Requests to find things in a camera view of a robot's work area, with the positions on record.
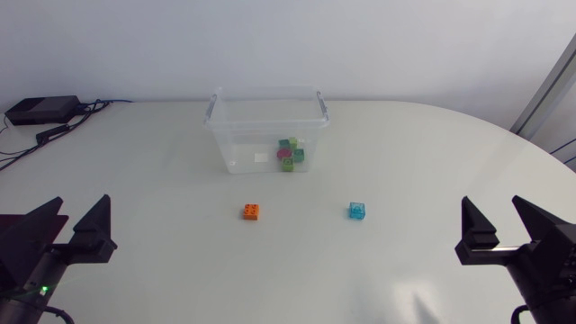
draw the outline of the plastic storage box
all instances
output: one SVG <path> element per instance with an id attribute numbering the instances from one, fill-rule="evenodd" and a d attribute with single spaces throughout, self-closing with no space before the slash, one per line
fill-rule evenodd
<path id="1" fill-rule="evenodd" d="M 204 118 L 232 174 L 308 171 L 328 124 L 313 86 L 218 88 Z"/>

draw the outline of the black device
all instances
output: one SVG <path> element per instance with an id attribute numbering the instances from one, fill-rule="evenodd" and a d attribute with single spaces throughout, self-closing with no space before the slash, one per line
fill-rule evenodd
<path id="1" fill-rule="evenodd" d="M 67 317 L 48 306 L 66 268 L 107 263 L 118 247 L 110 237 L 108 195 L 78 222 L 67 244 L 53 244 L 68 220 L 58 215 L 61 205 L 58 197 L 25 215 L 0 215 L 0 323 L 36 324 L 44 311 Z"/>
<path id="2" fill-rule="evenodd" d="M 75 95 L 26 98 L 10 108 L 5 116 L 13 125 L 66 123 L 77 114 Z"/>
<path id="3" fill-rule="evenodd" d="M 514 206 L 532 241 L 497 247 L 496 229 L 467 198 L 462 199 L 462 240 L 455 248 L 463 265 L 505 266 L 538 324 L 576 323 L 576 225 L 518 196 Z"/>

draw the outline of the white table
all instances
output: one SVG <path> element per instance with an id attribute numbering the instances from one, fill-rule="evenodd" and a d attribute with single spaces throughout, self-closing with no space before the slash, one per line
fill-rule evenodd
<path id="1" fill-rule="evenodd" d="M 569 168 L 458 112 L 329 102 L 309 173 L 230 175 L 206 106 L 115 103 L 0 172 L 2 213 L 64 199 L 59 242 L 112 197 L 119 249 L 109 264 L 72 265 L 50 301 L 76 323 L 507 323 L 523 301 L 506 269 L 454 252 L 463 196 L 504 245 L 529 241 L 515 194 L 576 221 Z M 49 127 L 6 131 L 0 149 Z M 364 220 L 347 218 L 350 202 L 366 204 Z M 245 203 L 261 220 L 240 218 Z"/>

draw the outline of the black cable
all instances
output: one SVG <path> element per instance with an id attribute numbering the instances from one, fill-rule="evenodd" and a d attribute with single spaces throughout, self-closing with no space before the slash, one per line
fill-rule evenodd
<path id="1" fill-rule="evenodd" d="M 74 324 L 74 320 L 65 311 L 57 309 L 55 307 L 46 306 L 44 311 L 56 315 L 56 317 L 61 317 L 66 324 Z"/>
<path id="2" fill-rule="evenodd" d="M 520 313 L 522 311 L 529 311 L 528 306 L 518 306 L 514 311 L 512 311 L 512 319 L 510 320 L 511 324 L 520 324 Z"/>
<path id="3" fill-rule="evenodd" d="M 564 149 L 564 148 L 567 147 L 568 145 L 572 144 L 574 141 L 576 141 L 576 139 L 573 139 L 573 140 L 569 141 L 568 143 L 560 146 L 559 148 L 553 150 L 552 152 L 550 152 L 550 154 L 554 154 L 554 153 L 558 152 L 559 150 Z"/>
<path id="4" fill-rule="evenodd" d="M 48 143 L 50 143 L 50 142 L 52 142 L 52 141 L 54 141 L 54 140 L 57 140 L 57 139 L 61 138 L 62 136 L 65 136 L 65 135 L 69 134 L 71 131 L 75 130 L 75 129 L 76 129 L 78 126 L 80 126 L 82 123 L 84 123 L 85 121 L 87 121 L 88 118 L 90 118 L 91 115 L 93 115 L 93 114 L 95 114 L 95 113 L 99 113 L 102 109 L 106 108 L 106 107 L 109 106 L 111 103 L 113 103 L 113 101 L 111 101 L 111 100 L 100 100 L 100 99 L 96 100 L 96 101 L 93 102 L 93 103 L 81 103 L 81 105 L 84 106 L 84 107 L 83 107 L 83 111 L 85 112 L 85 114 L 82 116 L 82 118 L 80 119 L 80 121 L 78 121 L 78 122 L 76 122 L 76 123 L 74 123 L 74 124 L 72 124 L 72 125 L 69 125 L 69 127 L 70 127 L 69 130 L 67 130 L 67 131 L 65 131 L 65 132 L 63 132 L 63 133 L 61 133 L 61 134 L 59 134 L 59 135 L 57 135 L 57 136 L 55 136 L 55 137 L 53 137 L 53 138 L 51 138 L 51 139 L 48 139 L 46 142 L 43 142 L 43 143 L 41 143 L 41 144 L 37 144 L 37 145 L 34 146 L 34 147 L 27 148 L 27 149 L 24 149 L 24 150 L 22 150 L 22 151 L 13 152 L 13 153 L 5 153 L 6 155 L 15 155 L 15 154 L 20 153 L 20 155 L 18 155 L 18 156 L 16 156 L 16 157 L 7 157 L 7 158 L 0 159 L 0 162 L 7 161 L 7 160 L 11 160 L 10 162 L 4 164 L 3 166 L 0 166 L 0 171 L 2 171 L 2 170 L 4 170 L 4 169 L 6 169 L 7 167 L 9 167 L 10 165 L 14 164 L 14 163 L 15 163 L 16 161 L 18 161 L 19 159 L 24 158 L 25 156 L 31 154 L 31 153 L 34 152 L 36 149 L 39 149 L 39 148 L 45 146 L 46 144 L 48 144 Z M 86 107 L 89 107 L 89 106 L 92 106 L 92 108 L 90 108 L 89 110 L 86 111 Z"/>
<path id="5" fill-rule="evenodd" d="M 567 159 L 567 160 L 565 160 L 565 161 L 564 161 L 564 164 L 566 164 L 566 163 L 568 163 L 568 162 L 570 162 L 570 161 L 574 160 L 575 158 L 576 158 L 576 157 L 570 157 L 569 159 Z"/>
<path id="6" fill-rule="evenodd" d="M 7 129 L 8 129 L 8 124 L 6 124 L 6 115 L 4 115 L 4 127 L 0 130 L 0 134 L 2 134 L 2 132 L 4 130 L 7 130 Z"/>

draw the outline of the blue toy block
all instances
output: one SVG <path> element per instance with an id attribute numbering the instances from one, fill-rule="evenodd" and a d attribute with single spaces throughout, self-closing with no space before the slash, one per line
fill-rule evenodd
<path id="1" fill-rule="evenodd" d="M 288 139 L 280 139 L 278 140 L 278 146 L 280 146 L 280 149 L 289 149 L 290 141 Z"/>
<path id="2" fill-rule="evenodd" d="M 350 203 L 350 218 L 355 220 L 363 220 L 366 215 L 364 204 L 361 202 Z"/>

